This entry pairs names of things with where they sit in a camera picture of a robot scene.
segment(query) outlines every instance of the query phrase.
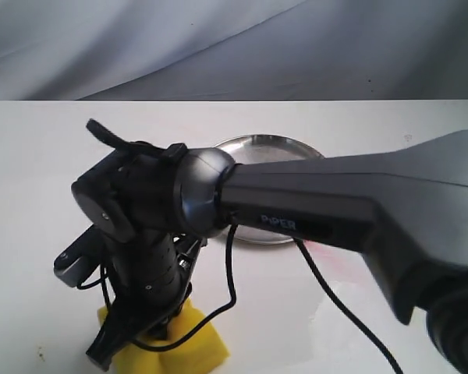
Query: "white tabletop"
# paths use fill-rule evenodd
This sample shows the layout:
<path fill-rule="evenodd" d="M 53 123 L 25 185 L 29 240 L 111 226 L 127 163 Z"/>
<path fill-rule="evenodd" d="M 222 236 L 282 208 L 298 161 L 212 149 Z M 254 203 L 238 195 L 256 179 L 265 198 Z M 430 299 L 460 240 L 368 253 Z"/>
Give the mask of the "white tabletop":
<path fill-rule="evenodd" d="M 109 152 L 89 118 L 125 139 L 210 146 L 247 133 L 310 144 L 326 157 L 375 153 L 468 129 L 468 101 L 111 103 L 0 102 L 0 372 L 97 373 L 84 352 L 98 331 L 98 288 L 76 291 L 54 258 L 88 226 L 70 184 Z M 405 373 L 453 373 L 417 310 L 398 323 L 362 259 L 312 245 L 342 300 L 390 347 Z M 221 239 L 203 250 L 193 301 L 210 312 L 228 298 Z M 389 372 L 387 362 L 326 299 L 293 245 L 236 245 L 238 304 L 215 319 L 231 357 L 218 374 Z"/>

